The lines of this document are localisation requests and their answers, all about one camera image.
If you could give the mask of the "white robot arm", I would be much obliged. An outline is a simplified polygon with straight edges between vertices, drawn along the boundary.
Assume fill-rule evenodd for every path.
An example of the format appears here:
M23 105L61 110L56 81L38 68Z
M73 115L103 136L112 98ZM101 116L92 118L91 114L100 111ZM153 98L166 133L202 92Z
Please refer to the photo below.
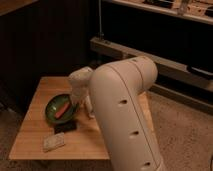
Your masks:
M83 67L68 76L71 102L90 99L114 171L166 171L138 96L157 79L156 64L138 56Z

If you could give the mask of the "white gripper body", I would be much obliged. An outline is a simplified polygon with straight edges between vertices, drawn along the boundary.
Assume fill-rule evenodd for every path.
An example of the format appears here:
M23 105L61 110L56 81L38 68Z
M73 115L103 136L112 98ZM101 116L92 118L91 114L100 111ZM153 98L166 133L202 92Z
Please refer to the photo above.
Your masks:
M82 102L88 96L88 87L85 85L72 85L70 100L73 105Z

